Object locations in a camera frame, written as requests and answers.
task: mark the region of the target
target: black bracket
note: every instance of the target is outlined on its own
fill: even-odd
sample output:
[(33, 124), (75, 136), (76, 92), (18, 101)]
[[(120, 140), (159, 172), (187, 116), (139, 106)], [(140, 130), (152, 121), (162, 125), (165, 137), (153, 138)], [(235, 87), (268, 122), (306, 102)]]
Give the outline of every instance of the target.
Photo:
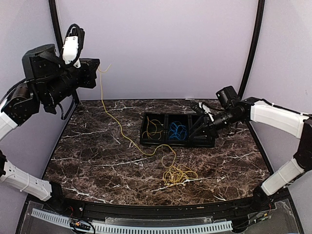
[(64, 202), (62, 187), (60, 184), (50, 181), (52, 187), (51, 198), (46, 203), (53, 210), (63, 213), (67, 210), (67, 204)]
[(0, 150), (0, 177), (6, 174), (6, 172), (4, 171), (4, 165), (7, 161), (8, 160), (6, 160), (6, 156), (4, 156), (2, 151)]
[(191, 108), (199, 116), (198, 120), (192, 125), (190, 129), (189, 140), (203, 139), (215, 144), (215, 139), (219, 137), (218, 132), (210, 120), (210, 117), (205, 113), (205, 110), (201, 109), (198, 103), (195, 103)]
[(312, 119), (305, 120), (297, 153), (293, 156), (305, 172), (312, 170)]

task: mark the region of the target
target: white cable clip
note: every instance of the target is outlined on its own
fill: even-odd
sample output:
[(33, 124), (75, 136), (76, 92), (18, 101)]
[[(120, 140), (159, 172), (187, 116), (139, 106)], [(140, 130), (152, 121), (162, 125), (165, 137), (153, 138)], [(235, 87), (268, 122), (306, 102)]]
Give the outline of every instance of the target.
[(27, 173), (27, 184), (25, 185), (24, 188), (20, 190), (20, 192), (23, 192), (25, 189), (27, 189), (29, 186), (29, 183), (30, 183), (30, 176), (29, 176), (29, 173)]
[[(78, 48), (79, 44), (77, 36), (67, 37), (65, 39), (65, 44), (63, 46), (63, 60), (65, 64), (69, 64), (75, 60), (78, 54)], [(74, 66), (76, 68), (79, 68), (81, 66), (79, 58), (77, 62), (74, 64)]]

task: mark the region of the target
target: white cable tray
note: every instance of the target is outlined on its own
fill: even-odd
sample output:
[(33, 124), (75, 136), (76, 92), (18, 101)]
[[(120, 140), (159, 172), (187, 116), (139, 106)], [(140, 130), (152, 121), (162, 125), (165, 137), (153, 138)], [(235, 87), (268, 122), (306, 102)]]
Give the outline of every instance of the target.
[[(53, 223), (55, 225), (70, 228), (69, 218), (46, 211), (33, 209), (31, 216)], [(232, 221), (211, 223), (184, 227), (129, 227), (108, 225), (92, 222), (97, 234), (210, 234), (232, 230)]]

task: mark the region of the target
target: black tray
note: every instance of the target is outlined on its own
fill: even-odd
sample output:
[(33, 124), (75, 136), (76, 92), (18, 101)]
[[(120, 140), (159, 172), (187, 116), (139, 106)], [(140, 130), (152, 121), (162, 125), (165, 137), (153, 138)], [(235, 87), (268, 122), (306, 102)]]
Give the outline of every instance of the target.
[[(190, 139), (192, 134), (191, 128), (198, 120), (197, 115), (188, 114), (155, 114), (145, 112), (143, 116), (143, 122), (140, 130), (140, 144), (142, 145), (161, 145), (168, 144), (171, 146), (183, 146), (183, 147), (206, 147), (212, 148), (215, 146), (215, 138), (209, 137), (195, 137)], [(148, 119), (153, 120), (154, 124), (149, 123), (149, 132), (160, 132), (152, 135), (147, 134)], [(173, 132), (170, 129), (171, 123), (179, 122), (184, 125), (186, 129), (179, 135), (180, 138), (173, 136)]]

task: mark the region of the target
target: black frame pole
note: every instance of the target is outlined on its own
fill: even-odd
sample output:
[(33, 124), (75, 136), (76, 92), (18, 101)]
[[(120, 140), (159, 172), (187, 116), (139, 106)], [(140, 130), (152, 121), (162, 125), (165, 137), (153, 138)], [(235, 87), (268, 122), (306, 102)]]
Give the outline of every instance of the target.
[[(57, 5), (56, 5), (55, 0), (49, 0), (49, 6), (50, 6), (50, 13), (51, 13), (55, 39), (58, 45), (58, 51), (61, 52), (64, 43), (62, 39), (62, 34), (60, 32), (59, 17), (58, 17)], [(76, 105), (78, 105), (80, 101), (79, 101), (79, 97), (78, 97), (76, 90), (73, 92), (72, 96), (73, 96), (73, 99), (75, 100)]]
[(243, 79), (242, 79), (242, 82), (240, 84), (239, 91), (238, 91), (238, 95), (241, 98), (243, 98), (244, 92), (246, 90), (248, 78), (249, 78), (250, 71), (252, 69), (252, 65), (254, 61), (255, 51), (257, 49), (261, 23), (262, 23), (262, 17), (263, 17), (263, 12), (264, 12), (264, 3), (265, 3), (265, 0), (259, 0), (258, 2), (257, 15), (255, 18), (254, 29), (253, 29), (253, 39), (250, 45), (250, 50), (249, 50), (249, 54), (247, 58), (247, 63), (246, 63)]

